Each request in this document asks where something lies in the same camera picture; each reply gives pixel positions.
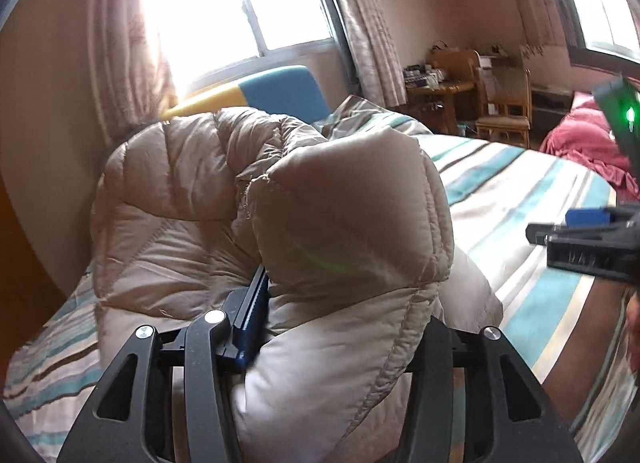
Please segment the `beige puffer down jacket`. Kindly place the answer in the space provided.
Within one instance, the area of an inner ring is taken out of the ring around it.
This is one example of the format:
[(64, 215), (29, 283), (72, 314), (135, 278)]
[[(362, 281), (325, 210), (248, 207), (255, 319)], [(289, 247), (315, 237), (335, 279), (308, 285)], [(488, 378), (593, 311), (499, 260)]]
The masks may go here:
[(250, 462), (382, 459), (427, 322), (502, 316), (434, 163), (390, 127), (329, 139), (251, 108), (155, 123), (106, 161), (91, 235), (103, 363), (139, 325), (182, 327), (265, 269), (267, 339), (231, 386)]

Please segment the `red blanket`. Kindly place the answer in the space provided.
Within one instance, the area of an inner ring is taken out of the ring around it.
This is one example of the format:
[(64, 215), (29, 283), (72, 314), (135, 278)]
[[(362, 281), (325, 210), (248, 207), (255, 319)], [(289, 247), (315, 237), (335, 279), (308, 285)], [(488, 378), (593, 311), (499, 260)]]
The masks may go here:
[(591, 94), (575, 92), (572, 106), (544, 137), (539, 151), (578, 163), (602, 176), (620, 202), (639, 200), (639, 183)]

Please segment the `striped bed duvet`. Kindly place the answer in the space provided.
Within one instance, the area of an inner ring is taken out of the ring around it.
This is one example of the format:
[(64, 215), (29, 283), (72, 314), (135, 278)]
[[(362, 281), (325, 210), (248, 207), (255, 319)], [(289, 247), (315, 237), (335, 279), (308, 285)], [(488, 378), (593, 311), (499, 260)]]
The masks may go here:
[[(501, 327), (547, 388), (582, 458), (603, 461), (634, 395), (624, 321), (628, 291), (549, 268), (546, 252), (528, 243), (525, 229), (533, 222), (559, 222), (569, 209), (610, 204), (613, 189), (582, 165), (435, 135), (407, 116), (341, 112), (326, 132), (314, 129), (337, 139), (382, 127), (413, 136), (431, 158), (446, 191), (454, 243), (480, 268), (501, 304), (501, 319), (490, 324)], [(112, 362), (101, 360), (94, 309), (92, 255), (74, 298), (10, 365), (3, 393), (9, 415), (48, 462), (58, 459)]]

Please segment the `wooden chair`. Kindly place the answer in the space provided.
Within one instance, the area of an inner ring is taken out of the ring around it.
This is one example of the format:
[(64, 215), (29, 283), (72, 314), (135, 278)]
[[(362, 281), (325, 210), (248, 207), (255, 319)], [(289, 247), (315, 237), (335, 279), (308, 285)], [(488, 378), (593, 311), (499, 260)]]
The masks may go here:
[(517, 67), (477, 68), (476, 79), (478, 137), (529, 149), (533, 127), (530, 72)]

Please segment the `wooden side table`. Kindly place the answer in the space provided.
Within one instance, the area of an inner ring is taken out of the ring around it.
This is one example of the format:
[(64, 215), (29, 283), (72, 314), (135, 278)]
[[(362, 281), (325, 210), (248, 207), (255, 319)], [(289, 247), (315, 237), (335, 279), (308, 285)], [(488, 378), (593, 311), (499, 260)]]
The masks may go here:
[(459, 126), (480, 116), (477, 70), (472, 48), (439, 48), (427, 54), (426, 79), (407, 85), (408, 111), (432, 132), (460, 135)]

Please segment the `brown wooden wardrobe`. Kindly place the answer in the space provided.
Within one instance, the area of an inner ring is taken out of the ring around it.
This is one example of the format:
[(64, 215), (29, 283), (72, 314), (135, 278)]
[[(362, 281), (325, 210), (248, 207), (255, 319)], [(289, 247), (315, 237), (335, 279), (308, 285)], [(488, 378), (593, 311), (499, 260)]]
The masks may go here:
[(32, 339), (64, 303), (17, 219), (1, 183), (1, 384), (14, 351)]

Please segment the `right beige curtain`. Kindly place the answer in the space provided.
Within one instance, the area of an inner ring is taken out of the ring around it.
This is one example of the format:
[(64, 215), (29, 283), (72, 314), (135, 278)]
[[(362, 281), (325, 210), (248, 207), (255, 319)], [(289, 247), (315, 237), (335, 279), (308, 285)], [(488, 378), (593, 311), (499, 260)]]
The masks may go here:
[(405, 105), (402, 67), (380, 2), (336, 1), (363, 97), (386, 108)]

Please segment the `beige curtain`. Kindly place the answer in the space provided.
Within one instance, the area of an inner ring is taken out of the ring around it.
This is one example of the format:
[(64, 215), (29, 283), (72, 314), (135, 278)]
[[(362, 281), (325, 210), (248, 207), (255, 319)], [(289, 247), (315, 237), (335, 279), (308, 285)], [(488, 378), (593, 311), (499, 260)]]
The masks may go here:
[(177, 103), (161, 21), (162, 0), (88, 0), (90, 82), (107, 145)]
[(402, 67), (380, 2), (336, 1), (363, 97), (386, 108), (405, 105)]

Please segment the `grey yellow blue headboard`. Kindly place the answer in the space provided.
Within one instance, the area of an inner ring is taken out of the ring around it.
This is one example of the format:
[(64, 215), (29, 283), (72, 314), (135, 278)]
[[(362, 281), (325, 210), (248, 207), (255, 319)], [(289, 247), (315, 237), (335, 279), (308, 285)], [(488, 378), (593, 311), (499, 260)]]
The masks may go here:
[(286, 66), (207, 88), (160, 118), (169, 120), (233, 107), (296, 116), (308, 124), (323, 120), (331, 112), (312, 73), (305, 66)]

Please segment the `left beige curtain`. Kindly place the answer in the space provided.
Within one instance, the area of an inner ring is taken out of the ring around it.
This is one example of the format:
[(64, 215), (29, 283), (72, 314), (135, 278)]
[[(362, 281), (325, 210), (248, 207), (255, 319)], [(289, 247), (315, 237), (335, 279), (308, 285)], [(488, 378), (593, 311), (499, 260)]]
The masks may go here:
[(177, 103), (161, 21), (162, 0), (88, 0), (90, 82), (107, 145)]

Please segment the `window with frame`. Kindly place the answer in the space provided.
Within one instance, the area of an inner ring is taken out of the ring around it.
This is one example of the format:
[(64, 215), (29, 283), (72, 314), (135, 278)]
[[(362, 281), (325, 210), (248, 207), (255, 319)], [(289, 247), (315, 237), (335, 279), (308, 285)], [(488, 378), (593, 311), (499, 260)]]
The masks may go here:
[(308, 57), (341, 55), (330, 0), (162, 0), (160, 41), (181, 96)]

